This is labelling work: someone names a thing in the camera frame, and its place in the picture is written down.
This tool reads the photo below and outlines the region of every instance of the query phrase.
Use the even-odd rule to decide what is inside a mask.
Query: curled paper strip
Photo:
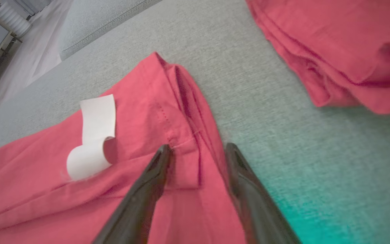
[[[72,180],[93,176],[111,164],[105,156],[105,141],[115,138],[113,95],[81,101],[82,145],[67,157],[67,173]]]

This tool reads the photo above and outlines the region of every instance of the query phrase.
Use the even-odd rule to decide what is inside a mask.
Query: red fabric
[[[188,72],[154,53],[103,95],[116,104],[116,158],[71,182],[70,151],[82,144],[81,111],[0,148],[0,243],[90,243],[163,144],[174,149],[149,243],[243,243],[227,193],[223,145]]]
[[[316,106],[390,113],[390,0],[246,0]]]

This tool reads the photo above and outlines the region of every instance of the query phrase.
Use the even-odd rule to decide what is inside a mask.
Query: gray sofa
[[[101,12],[85,2],[95,1],[76,0],[66,19],[65,60],[0,106],[0,147],[61,122],[158,51],[187,68],[223,141],[239,146],[303,243],[390,243],[390,116],[315,108],[244,0],[162,0],[120,19],[127,9],[85,18],[116,1]]]

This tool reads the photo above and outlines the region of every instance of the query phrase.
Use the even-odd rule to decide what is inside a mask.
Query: sofa seam
[[[127,16],[128,14],[130,14],[131,12],[139,9],[140,7],[144,6],[145,4],[151,2],[152,0],[146,0],[144,2],[140,1],[138,3],[136,3],[135,5],[138,5],[136,6],[135,8],[131,8],[130,11],[127,11],[125,12],[123,15],[113,19],[113,20],[108,20],[106,23],[104,23],[103,25],[99,26],[98,28],[96,28],[94,31],[90,32],[90,34],[87,34],[85,36],[82,37],[82,40],[80,40],[79,42],[76,42],[76,43],[72,43],[70,45],[70,47],[66,48],[65,50],[63,50],[61,53],[66,53],[68,51],[71,51],[72,49],[76,48],[77,46],[79,46],[80,44],[86,42],[87,40],[91,39],[92,37],[94,37],[95,35],[97,35],[98,33],[100,33],[102,30],[105,30],[107,29],[111,24],[117,22],[118,20],[124,18],[125,16]]]
[[[141,1],[137,2],[137,3],[135,3],[134,5],[130,6],[129,8],[127,8],[127,9],[121,11],[118,15],[116,15],[117,17],[112,17],[112,18],[110,18],[109,20],[105,21],[102,25],[100,25],[99,27],[97,27],[96,29],[94,29],[93,31],[91,31],[89,34],[86,34],[85,36],[81,37],[80,39],[82,39],[82,40],[85,39],[85,38],[88,37],[90,34],[96,32],[97,30],[101,29],[103,26],[105,26],[105,25],[107,25],[108,23],[110,23],[110,22],[112,22],[113,20],[115,20],[115,18],[118,18],[121,14],[125,14],[125,13],[127,13],[127,11],[132,10],[132,9],[133,9],[133,6],[136,6],[136,5],[140,4],[140,3],[142,3],[143,1],[145,1],[145,0],[141,0]]]

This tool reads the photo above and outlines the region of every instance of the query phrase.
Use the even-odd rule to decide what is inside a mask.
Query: floor
[[[61,63],[58,37],[72,2],[53,0],[30,19],[23,43],[16,43],[0,67],[0,105]]]

